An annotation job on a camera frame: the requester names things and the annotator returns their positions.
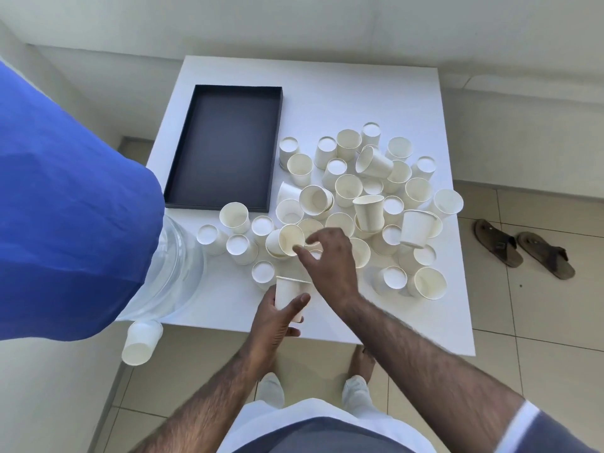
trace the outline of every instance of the person's left arm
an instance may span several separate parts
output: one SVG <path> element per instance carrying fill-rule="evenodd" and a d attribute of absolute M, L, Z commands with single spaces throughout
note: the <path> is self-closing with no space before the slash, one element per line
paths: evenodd
<path fill-rule="evenodd" d="M 262 298 L 249 336 L 231 360 L 132 451 L 135 453 L 215 453 L 254 383 L 275 358 L 285 336 L 299 336 L 289 327 L 306 306 L 301 294 L 283 310 L 275 307 L 275 286 Z"/>

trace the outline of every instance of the tile floor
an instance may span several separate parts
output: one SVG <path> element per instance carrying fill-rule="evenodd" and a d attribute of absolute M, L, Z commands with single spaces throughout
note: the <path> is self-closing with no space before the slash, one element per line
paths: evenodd
<path fill-rule="evenodd" d="M 467 184 L 456 189 L 466 203 L 459 223 L 477 350 L 468 360 L 593 448 L 604 449 L 604 204 Z M 524 263 L 508 269 L 473 237 L 472 221 L 478 218 L 510 234 L 531 229 L 563 246 L 576 277 L 560 281 L 524 252 Z M 125 372 L 95 452 L 131 449 L 207 381 L 244 337 L 167 326 L 153 358 Z M 279 362 L 286 403 L 321 397 L 339 405 L 352 350 L 287 339 Z M 382 369 L 374 373 L 370 390 L 380 410 L 446 451 Z"/>

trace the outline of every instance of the blue fabric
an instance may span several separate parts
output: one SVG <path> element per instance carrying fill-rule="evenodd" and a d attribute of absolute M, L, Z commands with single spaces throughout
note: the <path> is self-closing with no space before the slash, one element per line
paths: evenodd
<path fill-rule="evenodd" d="M 151 171 L 0 62 L 0 339 L 108 326 L 144 282 L 163 215 Z"/>

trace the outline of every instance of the white pants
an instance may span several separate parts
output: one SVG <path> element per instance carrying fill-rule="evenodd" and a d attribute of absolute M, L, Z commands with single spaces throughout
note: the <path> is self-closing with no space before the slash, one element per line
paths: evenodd
<path fill-rule="evenodd" d="M 256 400 L 243 406 L 219 453 L 230 453 L 258 437 L 298 421 L 327 416 L 357 425 L 405 445 L 416 453 L 435 453 L 432 444 L 408 424 L 373 406 L 365 379 L 355 375 L 344 384 L 340 410 L 320 399 L 306 399 L 283 408 L 285 395 L 279 379 L 268 373 L 258 383 Z"/>

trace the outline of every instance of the person's right hand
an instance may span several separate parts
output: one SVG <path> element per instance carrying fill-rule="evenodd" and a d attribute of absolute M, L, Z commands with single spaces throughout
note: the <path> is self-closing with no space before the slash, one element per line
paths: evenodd
<path fill-rule="evenodd" d="M 339 227 L 321 229 L 306 239 L 308 244 L 315 242 L 323 247 L 319 260 L 301 246 L 294 246 L 294 251 L 319 294 L 338 313 L 346 302 L 359 296 L 352 245 Z"/>

